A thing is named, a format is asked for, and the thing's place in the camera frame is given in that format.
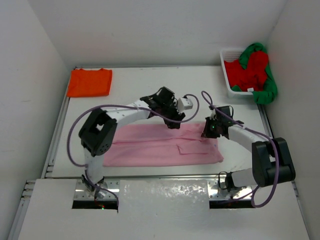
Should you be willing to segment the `pink t shirt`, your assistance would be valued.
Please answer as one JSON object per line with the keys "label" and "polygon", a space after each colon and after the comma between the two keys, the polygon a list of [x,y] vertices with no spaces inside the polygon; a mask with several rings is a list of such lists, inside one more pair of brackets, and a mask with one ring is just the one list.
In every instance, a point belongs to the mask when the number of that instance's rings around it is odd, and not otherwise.
{"label": "pink t shirt", "polygon": [[115,132],[104,155],[105,167],[174,167],[221,163],[218,141],[203,138],[205,124],[129,124]]}

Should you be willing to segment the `orange t shirt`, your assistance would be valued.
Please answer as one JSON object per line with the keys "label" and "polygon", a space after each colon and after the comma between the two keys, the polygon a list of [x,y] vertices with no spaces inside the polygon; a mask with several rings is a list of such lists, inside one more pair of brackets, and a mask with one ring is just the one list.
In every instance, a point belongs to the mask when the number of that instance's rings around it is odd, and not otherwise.
{"label": "orange t shirt", "polygon": [[104,97],[110,94],[113,79],[111,69],[74,69],[71,71],[66,96],[69,98]]}

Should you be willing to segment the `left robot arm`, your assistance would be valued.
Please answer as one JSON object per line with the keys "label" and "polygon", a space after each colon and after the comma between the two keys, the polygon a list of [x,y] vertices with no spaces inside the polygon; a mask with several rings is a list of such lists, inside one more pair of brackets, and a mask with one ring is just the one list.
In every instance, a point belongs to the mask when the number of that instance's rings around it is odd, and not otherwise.
{"label": "left robot arm", "polygon": [[171,90],[161,87],[155,94],[143,96],[124,107],[93,110],[78,134],[85,157],[82,181],[88,190],[94,192],[94,185],[104,179],[104,154],[111,148],[116,130],[156,114],[165,117],[164,123],[169,129],[179,129],[180,121],[186,116],[184,111],[192,108],[193,103],[187,97],[176,100]]}

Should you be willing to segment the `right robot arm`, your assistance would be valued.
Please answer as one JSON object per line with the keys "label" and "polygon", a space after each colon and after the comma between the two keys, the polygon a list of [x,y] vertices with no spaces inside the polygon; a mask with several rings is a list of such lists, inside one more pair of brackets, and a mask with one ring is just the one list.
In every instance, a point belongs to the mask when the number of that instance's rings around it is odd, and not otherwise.
{"label": "right robot arm", "polygon": [[206,117],[201,136],[208,139],[225,137],[251,153],[251,168],[228,172],[223,190],[231,192],[252,185],[264,188],[274,182],[281,184],[296,178],[288,144],[282,137],[268,139],[225,117]]}

